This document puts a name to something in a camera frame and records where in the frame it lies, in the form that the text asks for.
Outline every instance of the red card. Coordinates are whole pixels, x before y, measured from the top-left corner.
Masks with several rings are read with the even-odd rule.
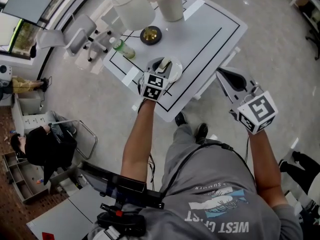
[[[44,233],[42,232],[42,239],[43,240],[55,240],[55,236],[50,233]]]

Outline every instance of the brick floor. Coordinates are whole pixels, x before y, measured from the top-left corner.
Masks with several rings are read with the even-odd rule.
[[[0,239],[34,240],[37,239],[26,223],[39,217],[68,198],[66,193],[45,195],[33,203],[21,203],[12,185],[7,183],[2,155],[12,152],[6,136],[10,138],[14,130],[10,107],[0,107]]]

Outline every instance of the black hair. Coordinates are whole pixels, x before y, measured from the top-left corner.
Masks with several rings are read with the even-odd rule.
[[[10,143],[11,143],[11,146],[12,146],[12,148],[13,148],[13,150],[14,150],[15,152],[20,152],[20,151],[21,151],[21,150],[20,150],[19,137],[20,137],[20,134],[19,134],[19,133],[16,133],[15,135],[13,135],[13,136],[11,137]]]

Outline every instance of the gray pants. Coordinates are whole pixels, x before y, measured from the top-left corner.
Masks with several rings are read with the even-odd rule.
[[[65,117],[57,114],[54,111],[48,111],[45,113],[47,118],[48,118],[48,124],[50,123],[56,123],[56,122],[61,122],[61,121],[66,121],[68,119],[66,119]],[[60,125],[62,125],[67,131],[69,131],[71,134],[75,132],[76,128],[74,126],[74,124],[72,122],[65,122],[65,123],[61,123],[61,124],[53,124],[51,125],[51,131],[55,134],[55,135],[60,135],[61,137],[64,137],[63,132],[61,131]]]
[[[173,134],[173,143],[168,149],[164,163],[164,176],[162,185],[166,179],[170,179],[174,173],[173,169],[193,150],[205,143],[221,143],[217,140],[203,138],[196,143],[192,129],[189,124],[180,125]]]

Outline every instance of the yellow pants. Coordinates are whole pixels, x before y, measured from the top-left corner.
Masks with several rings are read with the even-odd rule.
[[[12,77],[12,87],[14,94],[22,94],[26,92],[31,92],[34,90],[32,87],[32,81],[24,80],[19,76]]]

